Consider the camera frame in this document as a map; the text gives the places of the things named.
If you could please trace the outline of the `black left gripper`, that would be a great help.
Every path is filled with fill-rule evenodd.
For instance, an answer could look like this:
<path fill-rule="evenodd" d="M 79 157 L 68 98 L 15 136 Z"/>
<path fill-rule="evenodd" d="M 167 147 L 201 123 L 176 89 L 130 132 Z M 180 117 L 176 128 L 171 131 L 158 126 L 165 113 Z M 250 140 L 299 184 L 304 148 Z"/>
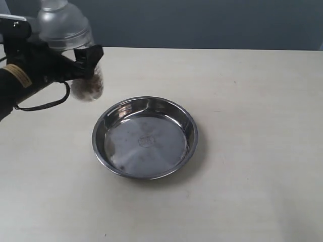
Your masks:
<path fill-rule="evenodd" d="M 34 85 L 48 81 L 90 79 L 103 57 L 103 47 L 74 49 L 76 60 L 52 50 L 39 38 L 36 19 L 1 19 L 5 57 L 1 62 L 2 85 Z"/>

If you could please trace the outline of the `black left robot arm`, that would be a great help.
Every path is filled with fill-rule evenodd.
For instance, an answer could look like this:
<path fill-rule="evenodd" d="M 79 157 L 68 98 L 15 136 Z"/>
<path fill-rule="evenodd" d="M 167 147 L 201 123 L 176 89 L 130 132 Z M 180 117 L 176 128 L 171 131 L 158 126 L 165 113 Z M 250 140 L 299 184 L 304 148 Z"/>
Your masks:
<path fill-rule="evenodd" d="M 5 56 L 1 61 L 1 119 L 13 109 L 38 111 L 65 102 L 70 95 L 68 81 L 94 77 L 95 65 L 103 57 L 103 47 L 94 45 L 76 49 L 75 60 L 50 48 L 39 38 L 35 18 L 1 15 L 1 44 Z M 52 83 L 64 84 L 63 98 L 35 107 L 20 107 L 20 103 Z"/>

